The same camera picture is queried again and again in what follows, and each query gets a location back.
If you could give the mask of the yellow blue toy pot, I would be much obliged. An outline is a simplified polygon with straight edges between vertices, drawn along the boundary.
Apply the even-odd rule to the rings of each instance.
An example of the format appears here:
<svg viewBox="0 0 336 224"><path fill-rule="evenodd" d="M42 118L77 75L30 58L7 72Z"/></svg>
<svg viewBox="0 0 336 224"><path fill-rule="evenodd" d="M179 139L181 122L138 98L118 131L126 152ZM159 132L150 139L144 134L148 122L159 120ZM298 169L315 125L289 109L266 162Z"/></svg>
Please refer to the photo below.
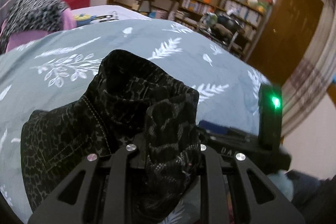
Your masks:
<svg viewBox="0 0 336 224"><path fill-rule="evenodd" d="M97 16L89 14L74 15L73 17L75 19L77 27L86 26L97 18Z"/></svg>

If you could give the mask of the grey leaf print bedspread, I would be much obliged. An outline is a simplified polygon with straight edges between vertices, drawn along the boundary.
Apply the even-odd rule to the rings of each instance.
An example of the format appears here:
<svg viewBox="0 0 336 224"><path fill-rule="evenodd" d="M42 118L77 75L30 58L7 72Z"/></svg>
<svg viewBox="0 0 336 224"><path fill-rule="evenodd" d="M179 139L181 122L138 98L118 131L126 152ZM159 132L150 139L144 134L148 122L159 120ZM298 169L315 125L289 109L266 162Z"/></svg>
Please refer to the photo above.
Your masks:
<svg viewBox="0 0 336 224"><path fill-rule="evenodd" d="M258 92L266 78L183 25L127 19L50 34L1 56L1 194L22 222L31 215L21 172L23 124L34 110L78 100L115 49L150 60L195 88L198 121L258 134Z"/></svg>

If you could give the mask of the brown wooden door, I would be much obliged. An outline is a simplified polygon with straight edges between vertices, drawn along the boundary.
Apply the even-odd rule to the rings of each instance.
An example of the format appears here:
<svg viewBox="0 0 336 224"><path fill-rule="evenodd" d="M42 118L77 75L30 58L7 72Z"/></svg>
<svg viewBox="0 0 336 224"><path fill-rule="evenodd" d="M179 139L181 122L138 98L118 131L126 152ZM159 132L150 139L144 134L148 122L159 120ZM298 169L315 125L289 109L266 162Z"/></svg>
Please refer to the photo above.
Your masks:
<svg viewBox="0 0 336 224"><path fill-rule="evenodd" d="M276 0L247 63L284 85L303 58L319 23L322 0Z"/></svg>

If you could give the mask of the dark grey quilted headboard cushion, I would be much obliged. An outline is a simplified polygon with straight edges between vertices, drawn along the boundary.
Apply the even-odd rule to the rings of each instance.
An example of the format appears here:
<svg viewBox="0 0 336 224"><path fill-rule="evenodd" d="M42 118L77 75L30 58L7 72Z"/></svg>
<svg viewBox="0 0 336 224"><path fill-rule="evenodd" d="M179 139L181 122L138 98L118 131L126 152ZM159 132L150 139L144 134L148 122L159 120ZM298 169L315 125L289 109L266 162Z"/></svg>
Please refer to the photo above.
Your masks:
<svg viewBox="0 0 336 224"><path fill-rule="evenodd" d="M11 9L16 0L0 0L0 25L2 26L7 13Z"/></svg>

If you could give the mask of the black leopard print pants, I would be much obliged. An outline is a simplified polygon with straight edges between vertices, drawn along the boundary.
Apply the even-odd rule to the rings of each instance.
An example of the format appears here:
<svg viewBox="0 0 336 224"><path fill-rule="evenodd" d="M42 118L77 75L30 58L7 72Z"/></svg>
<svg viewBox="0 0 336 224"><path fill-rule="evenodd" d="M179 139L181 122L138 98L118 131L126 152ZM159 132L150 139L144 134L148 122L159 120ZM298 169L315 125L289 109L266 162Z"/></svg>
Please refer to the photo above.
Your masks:
<svg viewBox="0 0 336 224"><path fill-rule="evenodd" d="M198 100L195 89L151 61L112 51L79 100L51 111L36 110L23 125L21 168L31 209L85 156L110 156L141 136L145 170L134 212L147 223L164 220L200 164Z"/></svg>

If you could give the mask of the wooden bookshelf with books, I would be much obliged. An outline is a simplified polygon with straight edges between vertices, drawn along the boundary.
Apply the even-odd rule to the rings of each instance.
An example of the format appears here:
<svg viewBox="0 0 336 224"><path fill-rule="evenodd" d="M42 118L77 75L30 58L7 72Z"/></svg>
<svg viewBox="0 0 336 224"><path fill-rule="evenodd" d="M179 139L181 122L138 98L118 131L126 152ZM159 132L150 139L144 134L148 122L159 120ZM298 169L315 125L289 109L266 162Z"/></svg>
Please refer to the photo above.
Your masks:
<svg viewBox="0 0 336 224"><path fill-rule="evenodd" d="M207 12L236 19L243 26L243 36L237 38L229 52L243 59L272 5L273 0L180 0L175 21L198 32L198 22Z"/></svg>

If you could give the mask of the white power strip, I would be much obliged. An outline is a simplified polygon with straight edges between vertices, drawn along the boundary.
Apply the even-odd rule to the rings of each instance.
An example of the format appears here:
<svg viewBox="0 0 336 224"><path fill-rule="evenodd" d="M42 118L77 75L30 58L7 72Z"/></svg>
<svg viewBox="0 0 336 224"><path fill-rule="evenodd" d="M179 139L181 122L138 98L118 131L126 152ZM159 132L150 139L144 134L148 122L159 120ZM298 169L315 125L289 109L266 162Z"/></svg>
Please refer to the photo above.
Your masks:
<svg viewBox="0 0 336 224"><path fill-rule="evenodd" d="M114 10L108 15L97 16L96 19L99 20L100 22L107 22L107 21L119 20L119 16L117 11Z"/></svg>

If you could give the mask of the dark chair with clothes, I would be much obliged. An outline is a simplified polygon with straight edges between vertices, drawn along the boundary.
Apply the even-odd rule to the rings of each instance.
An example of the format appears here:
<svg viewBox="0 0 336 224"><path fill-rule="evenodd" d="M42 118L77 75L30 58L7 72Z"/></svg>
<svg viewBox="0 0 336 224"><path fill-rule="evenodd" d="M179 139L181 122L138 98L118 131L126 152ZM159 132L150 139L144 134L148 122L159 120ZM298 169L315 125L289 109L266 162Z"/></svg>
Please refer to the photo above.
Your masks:
<svg viewBox="0 0 336 224"><path fill-rule="evenodd" d="M243 26L234 18L223 14L217 16L207 12L198 22L197 31L230 51L239 36L243 36Z"/></svg>

